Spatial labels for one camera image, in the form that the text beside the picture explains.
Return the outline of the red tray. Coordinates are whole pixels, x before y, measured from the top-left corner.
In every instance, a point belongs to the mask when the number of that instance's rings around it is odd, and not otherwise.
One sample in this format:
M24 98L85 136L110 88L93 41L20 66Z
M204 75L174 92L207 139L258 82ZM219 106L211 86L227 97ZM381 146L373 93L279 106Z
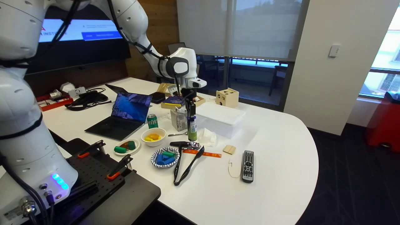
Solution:
M49 111L58 107L63 107L66 104L71 104L74 100L69 96L62 96L58 101L53 101L50 98L50 94L40 96L36 98L37 104L39 105L41 111Z

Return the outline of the white rectangular box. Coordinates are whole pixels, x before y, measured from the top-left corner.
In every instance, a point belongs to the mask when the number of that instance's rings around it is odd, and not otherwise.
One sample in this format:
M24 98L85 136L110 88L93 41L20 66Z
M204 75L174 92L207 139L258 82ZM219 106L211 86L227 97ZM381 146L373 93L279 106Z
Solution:
M196 107L199 128L206 128L220 136L233 138L243 125L245 111L205 102Z

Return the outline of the white flat cutout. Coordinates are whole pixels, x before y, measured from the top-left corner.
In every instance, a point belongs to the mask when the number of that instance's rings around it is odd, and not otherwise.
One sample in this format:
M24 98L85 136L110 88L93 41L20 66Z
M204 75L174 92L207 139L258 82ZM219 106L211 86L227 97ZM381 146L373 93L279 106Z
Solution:
M231 178L240 178L242 169L242 157L232 156L228 161L228 174Z

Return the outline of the grey remote control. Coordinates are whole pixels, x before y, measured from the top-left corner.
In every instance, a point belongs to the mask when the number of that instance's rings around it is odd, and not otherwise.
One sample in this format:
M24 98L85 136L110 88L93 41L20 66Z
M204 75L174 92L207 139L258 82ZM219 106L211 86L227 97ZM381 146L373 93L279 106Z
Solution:
M254 152L245 150L242 157L241 179L245 183L254 181Z

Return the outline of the black handled metal scoop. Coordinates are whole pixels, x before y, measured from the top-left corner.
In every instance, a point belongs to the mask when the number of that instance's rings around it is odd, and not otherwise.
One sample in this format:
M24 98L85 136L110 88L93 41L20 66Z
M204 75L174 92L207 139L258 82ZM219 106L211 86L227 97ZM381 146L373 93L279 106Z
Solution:
M192 149L192 150L199 150L201 148L201 144L198 142L194 141L175 141L175 142L170 142L170 146L172 147L177 147L181 149Z

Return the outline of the wooden shape sorter box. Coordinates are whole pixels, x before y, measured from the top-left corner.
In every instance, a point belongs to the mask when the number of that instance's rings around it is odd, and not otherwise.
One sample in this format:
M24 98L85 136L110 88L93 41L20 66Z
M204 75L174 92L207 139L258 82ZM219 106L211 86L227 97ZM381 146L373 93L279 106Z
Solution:
M229 108L236 108L239 103L239 92L231 88L216 91L215 103Z

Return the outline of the blue book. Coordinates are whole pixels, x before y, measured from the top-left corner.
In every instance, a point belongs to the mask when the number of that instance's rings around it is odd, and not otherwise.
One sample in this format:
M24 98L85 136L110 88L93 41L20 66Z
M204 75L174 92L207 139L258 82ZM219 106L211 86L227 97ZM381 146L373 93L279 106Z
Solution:
M186 104L185 99L181 96L170 96L161 103L162 108L174 109L184 107Z

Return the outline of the wall switch plate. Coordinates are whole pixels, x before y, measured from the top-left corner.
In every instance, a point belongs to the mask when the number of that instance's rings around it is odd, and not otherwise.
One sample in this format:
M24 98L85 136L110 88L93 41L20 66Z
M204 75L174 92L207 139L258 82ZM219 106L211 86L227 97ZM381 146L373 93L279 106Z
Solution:
M341 47L341 46L338 45L338 44L332 45L332 46L331 46L331 49L330 49L330 51L329 51L329 55L328 55L328 56L329 56L330 58L335 58L335 57L337 57L340 47Z

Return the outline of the window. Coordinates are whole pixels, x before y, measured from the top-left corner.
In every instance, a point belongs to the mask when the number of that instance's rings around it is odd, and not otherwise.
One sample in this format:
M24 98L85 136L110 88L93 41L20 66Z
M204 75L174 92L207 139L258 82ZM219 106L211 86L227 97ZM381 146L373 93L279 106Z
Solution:
M400 4L359 95L367 98L383 98L386 92L400 93Z

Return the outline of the red cabinet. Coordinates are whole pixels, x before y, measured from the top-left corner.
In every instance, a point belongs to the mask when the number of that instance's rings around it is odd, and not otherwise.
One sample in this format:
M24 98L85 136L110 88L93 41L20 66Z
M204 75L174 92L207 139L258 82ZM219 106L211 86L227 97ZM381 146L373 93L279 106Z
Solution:
M400 92L386 92L366 129L366 142L400 153Z

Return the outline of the heap of blue green blocks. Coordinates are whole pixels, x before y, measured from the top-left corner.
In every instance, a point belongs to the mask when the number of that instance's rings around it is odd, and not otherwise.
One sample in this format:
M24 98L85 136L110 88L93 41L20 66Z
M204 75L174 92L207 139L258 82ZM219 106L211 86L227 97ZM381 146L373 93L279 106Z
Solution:
M160 166L169 165L175 161L175 156L176 154L172 152L164 151L156 155L155 163Z

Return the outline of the black plastic tongs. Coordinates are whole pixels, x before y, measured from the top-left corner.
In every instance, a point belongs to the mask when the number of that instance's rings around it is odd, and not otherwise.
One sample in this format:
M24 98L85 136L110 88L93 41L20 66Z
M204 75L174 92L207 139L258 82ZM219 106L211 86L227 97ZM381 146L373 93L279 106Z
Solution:
M204 146L201 146L198 150L196 150L195 157L192 159L192 161L188 165L188 167L184 170L184 172L181 175L179 180L177 180L177 178L178 178L178 175L179 175L180 161L181 161L182 158L180 157L178 159L178 161L176 163L176 166L175 166L175 169L174 169L174 185L175 186L179 186L181 184L181 182L190 174L192 166L203 155L204 152L205 152L205 147Z

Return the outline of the orange ruler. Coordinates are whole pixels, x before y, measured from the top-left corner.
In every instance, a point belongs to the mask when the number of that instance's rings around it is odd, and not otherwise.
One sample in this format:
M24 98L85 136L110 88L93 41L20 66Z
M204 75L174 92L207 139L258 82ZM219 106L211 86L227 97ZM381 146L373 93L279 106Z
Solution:
M196 155L196 154L198 153L197 150L191 150L191 149L184 149L182 152L183 152L183 153L188 153L188 154L193 154L193 155ZM207 156L207 157L222 158L222 155L221 155L221 154L218 154L218 153L203 152L202 155L203 155L203 156Z

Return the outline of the blue patterned paper bowl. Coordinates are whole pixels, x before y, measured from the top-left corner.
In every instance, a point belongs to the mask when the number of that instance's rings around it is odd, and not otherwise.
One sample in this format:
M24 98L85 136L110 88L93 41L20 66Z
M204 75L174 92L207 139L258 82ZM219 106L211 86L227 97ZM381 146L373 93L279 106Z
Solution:
M180 159L179 150L174 147L163 147L153 152L150 161L156 168L170 168Z

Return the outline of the small black case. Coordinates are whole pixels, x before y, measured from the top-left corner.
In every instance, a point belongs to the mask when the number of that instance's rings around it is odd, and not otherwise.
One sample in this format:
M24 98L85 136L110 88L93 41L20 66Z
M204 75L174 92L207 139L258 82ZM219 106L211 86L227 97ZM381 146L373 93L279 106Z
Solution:
M154 104L161 104L163 101L166 100L166 96L163 92L154 92L150 94L151 98L151 103Z

